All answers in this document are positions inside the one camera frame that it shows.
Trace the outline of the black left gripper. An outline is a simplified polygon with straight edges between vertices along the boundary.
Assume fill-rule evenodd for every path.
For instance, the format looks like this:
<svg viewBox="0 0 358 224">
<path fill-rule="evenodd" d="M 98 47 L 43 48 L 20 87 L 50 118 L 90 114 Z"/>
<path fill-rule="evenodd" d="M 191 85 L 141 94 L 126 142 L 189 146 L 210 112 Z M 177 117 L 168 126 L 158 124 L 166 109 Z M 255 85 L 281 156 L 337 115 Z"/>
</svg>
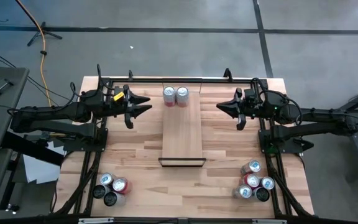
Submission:
<svg viewBox="0 0 358 224">
<path fill-rule="evenodd" d="M 124 122 L 128 129 L 134 127 L 134 124 L 131 121 L 131 113 L 132 117 L 136 118 L 152 108 L 152 105 L 139 105 L 150 101 L 150 98 L 131 93 L 129 85 L 123 85 L 122 88 L 120 86 L 115 86 L 113 88 L 107 85 L 105 85 L 105 87 L 112 91 L 110 94 L 107 94 L 107 96 L 111 97 L 108 109 L 109 115 L 116 117 L 117 115 L 123 114 Z"/>
</svg>

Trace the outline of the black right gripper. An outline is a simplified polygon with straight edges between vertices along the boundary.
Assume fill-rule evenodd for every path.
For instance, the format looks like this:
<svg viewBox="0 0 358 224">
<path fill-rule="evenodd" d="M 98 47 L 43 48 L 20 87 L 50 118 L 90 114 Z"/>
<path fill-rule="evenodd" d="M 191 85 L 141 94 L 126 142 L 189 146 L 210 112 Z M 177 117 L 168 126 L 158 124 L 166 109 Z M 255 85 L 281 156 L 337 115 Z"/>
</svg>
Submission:
<svg viewBox="0 0 358 224">
<path fill-rule="evenodd" d="M 252 88 L 236 88 L 235 99 L 218 103 L 216 107 L 228 114 L 231 118 L 237 118 L 236 129 L 241 131 L 246 125 L 246 116 L 256 117 L 257 104 L 259 103 L 256 93 Z"/>
</svg>

